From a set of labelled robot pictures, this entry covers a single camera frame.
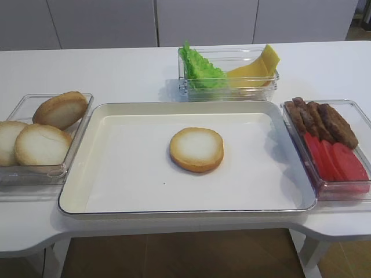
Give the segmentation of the green lettuce leaves in container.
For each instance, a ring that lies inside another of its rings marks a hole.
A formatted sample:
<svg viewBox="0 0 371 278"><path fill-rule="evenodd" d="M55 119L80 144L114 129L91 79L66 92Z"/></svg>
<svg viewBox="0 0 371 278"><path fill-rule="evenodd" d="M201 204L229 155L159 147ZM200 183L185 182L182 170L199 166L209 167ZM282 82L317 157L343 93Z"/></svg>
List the green lettuce leaves in container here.
<svg viewBox="0 0 371 278"><path fill-rule="evenodd" d="M185 77L193 89L223 89L227 87L227 76L185 41L179 49L183 60Z"/></svg>

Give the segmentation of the clear lettuce cheese container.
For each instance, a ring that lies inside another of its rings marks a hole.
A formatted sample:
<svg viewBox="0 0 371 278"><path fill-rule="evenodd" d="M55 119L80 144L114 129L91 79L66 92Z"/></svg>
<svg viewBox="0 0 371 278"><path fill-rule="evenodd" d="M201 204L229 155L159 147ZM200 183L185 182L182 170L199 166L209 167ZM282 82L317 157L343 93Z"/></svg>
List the clear lettuce cheese container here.
<svg viewBox="0 0 371 278"><path fill-rule="evenodd" d="M255 62L262 54L260 47L202 47L197 52L215 68L227 72ZM179 92L184 101L270 101L277 89L279 73L273 76L254 74L252 76L221 78L191 78L186 69L181 49L178 50Z"/></svg>

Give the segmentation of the yellow cheese slices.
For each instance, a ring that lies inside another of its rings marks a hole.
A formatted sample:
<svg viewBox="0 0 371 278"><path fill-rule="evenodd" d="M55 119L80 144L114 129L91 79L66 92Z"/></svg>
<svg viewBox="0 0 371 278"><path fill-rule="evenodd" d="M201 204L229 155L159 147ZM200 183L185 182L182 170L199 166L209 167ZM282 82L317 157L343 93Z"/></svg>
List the yellow cheese slices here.
<svg viewBox="0 0 371 278"><path fill-rule="evenodd" d="M253 88L266 86L274 77L280 62L275 50L266 44L261 55L251 64L227 72L231 87Z"/></svg>

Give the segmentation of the bottom bun on tray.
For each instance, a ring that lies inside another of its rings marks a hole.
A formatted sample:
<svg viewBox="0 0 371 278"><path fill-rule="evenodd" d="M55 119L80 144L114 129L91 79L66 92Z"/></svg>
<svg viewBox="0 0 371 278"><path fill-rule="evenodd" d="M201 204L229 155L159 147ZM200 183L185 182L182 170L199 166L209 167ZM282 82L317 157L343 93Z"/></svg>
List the bottom bun on tray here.
<svg viewBox="0 0 371 278"><path fill-rule="evenodd" d="M188 127L172 137L169 153L172 161L181 168L204 173L220 165L224 158L224 143L214 130Z"/></svg>

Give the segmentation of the white metal baking tray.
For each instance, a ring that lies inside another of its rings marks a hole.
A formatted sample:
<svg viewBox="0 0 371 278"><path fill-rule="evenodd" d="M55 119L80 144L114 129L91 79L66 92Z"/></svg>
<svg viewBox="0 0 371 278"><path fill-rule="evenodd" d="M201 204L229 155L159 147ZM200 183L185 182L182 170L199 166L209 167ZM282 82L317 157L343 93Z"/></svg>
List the white metal baking tray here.
<svg viewBox="0 0 371 278"><path fill-rule="evenodd" d="M186 127L218 132L224 159L192 173L170 158ZM70 215L306 211L317 198L279 108L268 101L97 107L59 197Z"/></svg>

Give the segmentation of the brown meat patty back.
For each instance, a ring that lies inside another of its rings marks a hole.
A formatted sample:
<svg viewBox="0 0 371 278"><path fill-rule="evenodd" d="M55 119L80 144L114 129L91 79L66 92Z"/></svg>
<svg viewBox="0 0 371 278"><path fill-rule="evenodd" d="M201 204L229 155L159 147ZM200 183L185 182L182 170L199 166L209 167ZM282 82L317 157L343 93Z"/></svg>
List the brown meat patty back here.
<svg viewBox="0 0 371 278"><path fill-rule="evenodd" d="M296 127L297 131L301 135L305 135L307 132L307 129L305 127L305 124L303 122L303 119L301 117L301 114L298 110L298 108L295 106L293 101L286 101L285 102L285 107L288 110L288 113L291 117L291 120Z"/></svg>

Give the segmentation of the brown meat patty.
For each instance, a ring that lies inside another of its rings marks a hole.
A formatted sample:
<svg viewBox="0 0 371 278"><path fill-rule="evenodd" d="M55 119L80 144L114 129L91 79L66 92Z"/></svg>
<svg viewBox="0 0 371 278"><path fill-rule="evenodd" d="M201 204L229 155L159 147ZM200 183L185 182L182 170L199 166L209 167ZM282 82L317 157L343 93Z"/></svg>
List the brown meat patty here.
<svg viewBox="0 0 371 278"><path fill-rule="evenodd" d="M307 132L307 129L305 127L305 124L303 122L303 119L301 117L301 114L298 110L298 108L295 106L293 101L286 101L285 102L285 107L288 110L288 113L291 117L291 120L296 127L297 131L301 135L305 135Z"/></svg>
<svg viewBox="0 0 371 278"><path fill-rule="evenodd" d="M330 132L325 127L322 118L318 112L319 104L313 101L310 101L307 103L307 108L313 117L315 127L317 128L318 132L318 138L322 141L325 140L331 144L334 144L336 140L334 137L330 134Z"/></svg>
<svg viewBox="0 0 371 278"><path fill-rule="evenodd" d="M333 107L329 104L320 104L318 113L323 124L337 142L344 144L349 149L355 149L358 146L358 139L351 126Z"/></svg>
<svg viewBox="0 0 371 278"><path fill-rule="evenodd" d="M300 112L300 115L302 117L303 123L307 129L307 131L313 136L319 138L318 129L315 125L314 118L310 114L307 104L304 102L304 100L301 97L296 97L292 99L295 106Z"/></svg>

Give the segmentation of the tilted bun back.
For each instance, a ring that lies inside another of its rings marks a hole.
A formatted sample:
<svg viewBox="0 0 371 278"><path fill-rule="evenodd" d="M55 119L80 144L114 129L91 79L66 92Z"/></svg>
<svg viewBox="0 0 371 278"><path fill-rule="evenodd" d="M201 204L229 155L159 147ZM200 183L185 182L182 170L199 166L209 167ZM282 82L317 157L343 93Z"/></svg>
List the tilted bun back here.
<svg viewBox="0 0 371 278"><path fill-rule="evenodd" d="M80 92L66 92L42 103L32 122L65 130L82 118L87 108L88 101Z"/></svg>

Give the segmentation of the red tomato slice back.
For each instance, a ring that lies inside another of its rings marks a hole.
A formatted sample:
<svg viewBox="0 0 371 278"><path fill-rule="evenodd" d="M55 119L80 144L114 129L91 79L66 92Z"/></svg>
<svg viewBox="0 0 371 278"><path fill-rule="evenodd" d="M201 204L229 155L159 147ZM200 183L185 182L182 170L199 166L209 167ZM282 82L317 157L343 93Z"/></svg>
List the red tomato slice back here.
<svg viewBox="0 0 371 278"><path fill-rule="evenodd" d="M319 153L319 140L316 136L312 136L309 132L306 132L304 135L304 140L307 144L307 148L312 156L313 164L316 166L318 170L319 176L323 180L328 179L327 171L325 166L323 165L323 161L321 155Z"/></svg>

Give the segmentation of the red tomato slice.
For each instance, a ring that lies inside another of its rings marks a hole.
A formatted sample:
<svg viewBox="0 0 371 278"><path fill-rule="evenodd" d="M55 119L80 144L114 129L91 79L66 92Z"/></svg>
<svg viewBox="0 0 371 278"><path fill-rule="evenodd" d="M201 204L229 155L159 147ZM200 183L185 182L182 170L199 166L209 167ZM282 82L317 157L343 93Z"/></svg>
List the red tomato slice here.
<svg viewBox="0 0 371 278"><path fill-rule="evenodd" d="M319 140L316 136L312 136L309 132L306 132L304 135L304 140L307 144L307 148L312 156L313 164L316 166L318 170L319 176L323 180L328 179L327 171L325 166L323 165L323 161L321 155L319 153Z"/></svg>
<svg viewBox="0 0 371 278"><path fill-rule="evenodd" d="M353 194L368 193L370 185L359 183L359 181L369 181L367 171L353 151L337 142L332 145L331 152L334 165L342 176L342 181L352 182L352 184L345 185L343 190Z"/></svg>
<svg viewBox="0 0 371 278"><path fill-rule="evenodd" d="M323 165L326 169L326 179L329 181L343 181L343 176L339 172L332 157L332 144L326 140L320 142L320 153Z"/></svg>

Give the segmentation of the clear bun container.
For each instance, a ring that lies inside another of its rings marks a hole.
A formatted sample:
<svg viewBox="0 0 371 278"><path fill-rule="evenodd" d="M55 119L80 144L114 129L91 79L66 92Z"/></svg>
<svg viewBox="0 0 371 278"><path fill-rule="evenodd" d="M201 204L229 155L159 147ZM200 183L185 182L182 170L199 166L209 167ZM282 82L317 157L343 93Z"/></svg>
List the clear bun container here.
<svg viewBox="0 0 371 278"><path fill-rule="evenodd" d="M31 124L37 108L45 101L56 96L57 94L27 94L21 98L6 119ZM65 130L72 137L72 143L63 163L52 166L1 166L1 185L21 186L64 183L85 133L93 103L91 94L84 93L83 96L87 100L88 107L83 117Z"/></svg>

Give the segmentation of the bun front middle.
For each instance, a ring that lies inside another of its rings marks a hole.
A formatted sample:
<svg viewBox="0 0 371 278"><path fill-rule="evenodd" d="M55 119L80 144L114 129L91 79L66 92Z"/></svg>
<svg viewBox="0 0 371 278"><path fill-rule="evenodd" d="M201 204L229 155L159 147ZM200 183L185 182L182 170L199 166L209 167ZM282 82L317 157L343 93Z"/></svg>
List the bun front middle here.
<svg viewBox="0 0 371 278"><path fill-rule="evenodd" d="M53 126L27 125L17 136L14 155L20 165L54 166L63 163L72 137Z"/></svg>

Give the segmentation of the clear meat tomato container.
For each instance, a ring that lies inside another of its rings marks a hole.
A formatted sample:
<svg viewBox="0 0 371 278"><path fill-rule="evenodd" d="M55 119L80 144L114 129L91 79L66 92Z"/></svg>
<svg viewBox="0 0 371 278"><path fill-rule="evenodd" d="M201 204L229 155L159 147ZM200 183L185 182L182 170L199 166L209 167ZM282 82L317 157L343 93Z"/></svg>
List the clear meat tomato container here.
<svg viewBox="0 0 371 278"><path fill-rule="evenodd" d="M359 181L362 184L370 185L370 120L361 111L357 104L350 100L326 100L314 101L320 104L329 104L333 107L351 126L355 136L358 139L358 146L351 149L354 155L362 163L367 171L369 181ZM285 124L289 134L298 149L299 156L302 159L305 169L310 177L312 186L316 191L319 200L362 200L370 199L370 189L368 193L353 194L343 190L343 187L352 182L347 181L329 181L323 180L316 166L313 164L312 156L307 148L304 136L299 134L294 126L285 103L281 105Z"/></svg>

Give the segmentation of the brown meat patty front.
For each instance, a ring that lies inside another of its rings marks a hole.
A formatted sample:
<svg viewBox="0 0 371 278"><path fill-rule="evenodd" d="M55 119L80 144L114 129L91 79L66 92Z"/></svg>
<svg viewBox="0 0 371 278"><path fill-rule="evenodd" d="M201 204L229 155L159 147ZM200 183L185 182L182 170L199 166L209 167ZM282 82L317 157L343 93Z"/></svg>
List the brown meat patty front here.
<svg viewBox="0 0 371 278"><path fill-rule="evenodd" d="M358 146L358 139L351 126L333 107L329 104L320 104L318 113L323 124L337 142L344 144L349 149L355 149Z"/></svg>

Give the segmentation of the bun far left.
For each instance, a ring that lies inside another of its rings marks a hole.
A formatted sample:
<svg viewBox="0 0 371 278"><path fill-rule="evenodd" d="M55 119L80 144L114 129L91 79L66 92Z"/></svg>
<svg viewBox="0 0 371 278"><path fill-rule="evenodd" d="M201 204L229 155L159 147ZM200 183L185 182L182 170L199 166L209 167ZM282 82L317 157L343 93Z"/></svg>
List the bun far left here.
<svg viewBox="0 0 371 278"><path fill-rule="evenodd" d="M28 124L24 122L1 121L1 166L19 165L14 154L14 145L17 136L26 126L28 126Z"/></svg>

